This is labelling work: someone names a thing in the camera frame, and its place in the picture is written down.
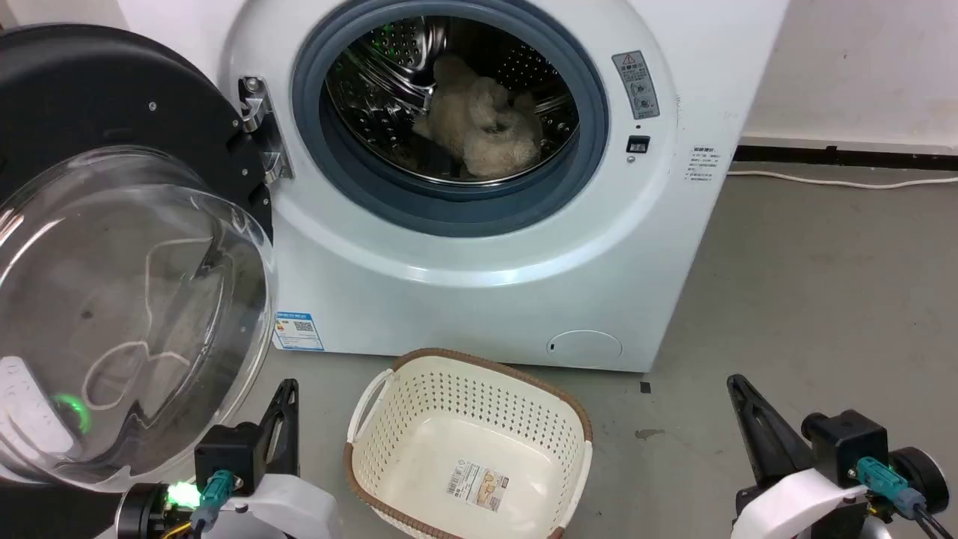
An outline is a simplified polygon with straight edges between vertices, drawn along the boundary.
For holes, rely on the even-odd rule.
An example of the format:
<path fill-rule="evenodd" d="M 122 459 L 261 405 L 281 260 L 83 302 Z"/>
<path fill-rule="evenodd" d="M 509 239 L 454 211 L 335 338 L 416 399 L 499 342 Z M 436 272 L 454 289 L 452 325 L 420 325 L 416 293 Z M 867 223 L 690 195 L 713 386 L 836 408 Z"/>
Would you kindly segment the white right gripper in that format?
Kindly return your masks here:
<path fill-rule="evenodd" d="M 739 491 L 732 537 L 872 538 L 858 471 L 849 469 L 851 484 L 839 487 L 812 469 L 811 448 L 746 376 L 729 376 L 727 389 L 756 481 Z"/>

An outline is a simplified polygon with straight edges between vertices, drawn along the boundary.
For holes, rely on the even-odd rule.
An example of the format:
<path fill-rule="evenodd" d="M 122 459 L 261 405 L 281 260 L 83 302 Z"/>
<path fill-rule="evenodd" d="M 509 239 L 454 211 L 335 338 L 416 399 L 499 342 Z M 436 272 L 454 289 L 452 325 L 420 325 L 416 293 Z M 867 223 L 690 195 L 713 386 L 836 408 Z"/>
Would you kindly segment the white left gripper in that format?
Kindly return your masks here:
<path fill-rule="evenodd" d="M 338 502 L 299 478 L 300 386 L 277 386 L 259 424 L 254 471 L 263 477 L 248 497 L 233 496 L 202 538 L 338 538 Z"/>

